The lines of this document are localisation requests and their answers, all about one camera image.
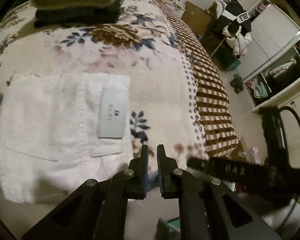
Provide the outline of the white pants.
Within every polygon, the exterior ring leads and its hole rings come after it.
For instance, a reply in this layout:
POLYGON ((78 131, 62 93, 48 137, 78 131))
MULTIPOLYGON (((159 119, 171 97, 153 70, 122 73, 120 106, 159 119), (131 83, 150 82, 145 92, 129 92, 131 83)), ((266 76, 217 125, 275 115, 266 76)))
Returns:
POLYGON ((15 203, 57 202, 133 158, 130 78, 18 74, 0 110, 0 186, 15 203))

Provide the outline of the small open cardboard box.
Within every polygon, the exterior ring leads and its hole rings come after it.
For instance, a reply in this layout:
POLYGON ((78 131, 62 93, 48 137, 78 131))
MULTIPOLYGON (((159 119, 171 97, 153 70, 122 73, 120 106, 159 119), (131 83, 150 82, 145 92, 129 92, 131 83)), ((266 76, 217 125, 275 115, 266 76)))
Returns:
POLYGON ((248 163, 249 158, 249 148, 247 147, 244 137, 241 137, 237 147, 230 154, 230 159, 248 163))

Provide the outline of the teal basket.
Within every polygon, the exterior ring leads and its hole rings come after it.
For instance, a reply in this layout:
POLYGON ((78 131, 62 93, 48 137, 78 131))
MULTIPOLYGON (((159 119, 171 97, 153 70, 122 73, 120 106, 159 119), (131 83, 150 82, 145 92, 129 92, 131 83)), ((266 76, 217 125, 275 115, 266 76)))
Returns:
POLYGON ((181 240, 180 218, 164 220, 158 219, 155 239, 157 240, 181 240))

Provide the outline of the checkered brown bed sheet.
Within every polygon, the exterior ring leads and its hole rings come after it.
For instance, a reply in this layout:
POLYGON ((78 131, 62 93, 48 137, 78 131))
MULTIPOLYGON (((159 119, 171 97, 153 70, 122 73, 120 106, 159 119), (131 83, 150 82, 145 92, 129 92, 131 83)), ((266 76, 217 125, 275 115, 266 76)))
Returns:
POLYGON ((181 53, 198 152, 204 157, 229 157, 239 140, 232 125, 229 97, 220 74, 190 27, 177 18, 166 3, 151 1, 172 28, 173 45, 181 53))

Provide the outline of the dark slippers pair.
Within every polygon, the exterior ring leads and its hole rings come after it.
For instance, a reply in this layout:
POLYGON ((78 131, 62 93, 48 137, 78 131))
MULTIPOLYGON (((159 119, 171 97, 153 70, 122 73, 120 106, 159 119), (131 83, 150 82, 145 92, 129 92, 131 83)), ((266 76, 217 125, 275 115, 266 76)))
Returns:
POLYGON ((235 74, 234 78, 230 81, 230 86, 234 89, 236 94, 239 94, 243 91, 242 78, 238 74, 235 74))

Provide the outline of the white wardrobe shelf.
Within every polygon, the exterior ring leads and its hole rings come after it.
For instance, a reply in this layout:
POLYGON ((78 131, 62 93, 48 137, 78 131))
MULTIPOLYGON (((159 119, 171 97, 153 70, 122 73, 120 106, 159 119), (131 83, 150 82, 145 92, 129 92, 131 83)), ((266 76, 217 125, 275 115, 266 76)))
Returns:
POLYGON ((270 0, 257 0, 248 15, 252 41, 237 72, 256 112, 300 95, 300 27, 270 0))

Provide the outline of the floral bed blanket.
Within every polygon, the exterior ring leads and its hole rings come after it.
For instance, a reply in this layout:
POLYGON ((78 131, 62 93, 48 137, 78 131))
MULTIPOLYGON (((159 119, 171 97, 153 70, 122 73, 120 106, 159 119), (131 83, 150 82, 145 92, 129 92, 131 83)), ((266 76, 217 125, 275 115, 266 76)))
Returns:
POLYGON ((126 75, 133 155, 143 144, 151 153, 164 144, 181 167, 192 155, 205 157, 193 50, 184 48, 193 33, 158 0, 126 0, 122 9, 115 24, 39 29, 30 2, 9 11, 0 23, 0 108, 18 75, 126 75))

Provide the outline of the chair with clothes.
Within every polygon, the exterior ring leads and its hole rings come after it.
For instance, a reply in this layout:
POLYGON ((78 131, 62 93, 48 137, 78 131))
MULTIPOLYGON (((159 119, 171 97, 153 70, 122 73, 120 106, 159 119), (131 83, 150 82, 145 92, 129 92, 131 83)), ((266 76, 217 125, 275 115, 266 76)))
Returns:
POLYGON ((241 64, 239 57, 234 55, 226 40, 220 40, 215 35, 206 33, 200 39, 200 43, 222 71, 233 72, 241 64))

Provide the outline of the white puffer jacket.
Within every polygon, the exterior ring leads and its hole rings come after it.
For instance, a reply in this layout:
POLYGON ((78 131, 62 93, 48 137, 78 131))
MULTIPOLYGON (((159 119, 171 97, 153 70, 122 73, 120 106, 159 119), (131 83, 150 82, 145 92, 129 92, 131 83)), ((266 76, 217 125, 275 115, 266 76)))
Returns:
POLYGON ((233 49, 232 52, 235 56, 245 56, 247 53, 247 47, 252 41, 250 33, 242 35, 241 31, 242 27, 239 26, 238 31, 232 33, 229 31, 228 25, 222 31, 227 44, 233 49))

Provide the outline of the black white sweater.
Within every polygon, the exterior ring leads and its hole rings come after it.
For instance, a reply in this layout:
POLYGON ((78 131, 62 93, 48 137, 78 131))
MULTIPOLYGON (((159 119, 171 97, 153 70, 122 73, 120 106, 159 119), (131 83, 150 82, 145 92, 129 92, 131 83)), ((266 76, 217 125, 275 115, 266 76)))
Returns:
POLYGON ((222 31, 225 27, 232 34, 236 34, 239 27, 243 35, 251 32, 250 16, 238 0, 230 0, 227 4, 216 21, 215 31, 222 31))

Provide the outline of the brown cardboard box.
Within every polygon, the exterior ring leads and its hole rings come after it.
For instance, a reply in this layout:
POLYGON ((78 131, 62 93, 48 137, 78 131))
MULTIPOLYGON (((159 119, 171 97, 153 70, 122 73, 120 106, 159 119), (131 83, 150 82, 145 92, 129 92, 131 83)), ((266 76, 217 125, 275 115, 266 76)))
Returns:
POLYGON ((189 1, 185 2, 185 12, 181 19, 190 27, 195 35, 203 37, 211 34, 211 30, 216 21, 205 10, 189 1))

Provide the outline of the white bedside table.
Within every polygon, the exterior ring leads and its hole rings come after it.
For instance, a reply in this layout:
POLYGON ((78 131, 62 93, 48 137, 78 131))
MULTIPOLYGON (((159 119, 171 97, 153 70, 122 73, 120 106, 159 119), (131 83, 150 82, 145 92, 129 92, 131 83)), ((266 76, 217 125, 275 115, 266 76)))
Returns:
POLYGON ((161 0, 164 2, 172 11, 185 11, 185 5, 179 0, 161 0))

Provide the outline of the folded black garment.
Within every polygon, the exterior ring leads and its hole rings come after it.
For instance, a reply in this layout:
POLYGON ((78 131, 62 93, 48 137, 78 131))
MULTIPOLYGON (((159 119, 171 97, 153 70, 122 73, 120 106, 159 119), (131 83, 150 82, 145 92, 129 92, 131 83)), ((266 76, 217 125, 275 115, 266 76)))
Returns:
POLYGON ((63 10, 36 10, 35 28, 55 24, 104 24, 115 23, 121 15, 121 8, 79 7, 63 10))

